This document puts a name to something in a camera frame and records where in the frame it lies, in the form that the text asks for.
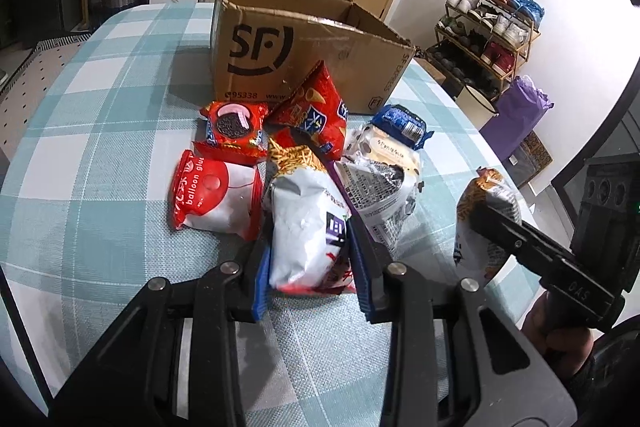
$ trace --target metal bolt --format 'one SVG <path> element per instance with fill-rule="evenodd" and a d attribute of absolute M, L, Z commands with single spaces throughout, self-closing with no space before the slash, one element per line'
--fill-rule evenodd
<path fill-rule="evenodd" d="M 148 283 L 146 283 L 146 287 L 154 292 L 157 292 L 158 290 L 164 290 L 165 286 L 166 279 L 164 277 L 154 277 Z"/>
<path fill-rule="evenodd" d="M 460 281 L 460 286 L 462 286 L 462 289 L 464 291 L 471 292 L 471 293 L 477 292 L 478 289 L 480 288 L 478 281 L 476 281 L 475 279 L 471 279 L 470 277 L 466 277 L 466 279 L 463 279 L 462 281 Z"/>
<path fill-rule="evenodd" d="M 389 266 L 386 267 L 386 271 L 391 275 L 404 275 L 406 273 L 406 266 L 402 263 L 389 263 Z"/>
<path fill-rule="evenodd" d="M 220 265 L 220 271 L 227 275 L 233 275 L 234 273 L 238 273 L 240 267 L 238 263 L 234 263 L 233 261 L 226 261 L 226 263 L 222 263 Z"/>

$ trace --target checkered tablecloth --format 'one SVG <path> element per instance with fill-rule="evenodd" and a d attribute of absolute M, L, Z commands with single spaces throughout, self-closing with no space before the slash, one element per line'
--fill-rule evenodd
<path fill-rule="evenodd" d="M 148 279 L 199 277 L 241 244 L 233 235 L 174 232 L 167 220 L 176 162 L 212 98 L 211 18 L 211 4 L 139 6 L 112 17 L 49 89 L 12 161 L 0 194 L 0 262 L 54 394 Z M 453 277 L 456 202 L 476 168 L 502 167 L 417 64 L 391 102 L 435 131 L 420 153 L 425 186 L 399 258 L 427 277 Z M 349 127 L 366 120 L 351 117 Z M 514 263 L 492 285 L 514 319 L 538 288 Z M 260 325 L 238 330 L 249 425 L 377 425 L 389 331 L 365 322 L 355 296 L 274 296 Z M 0 355 L 44 408 L 4 308 Z"/>

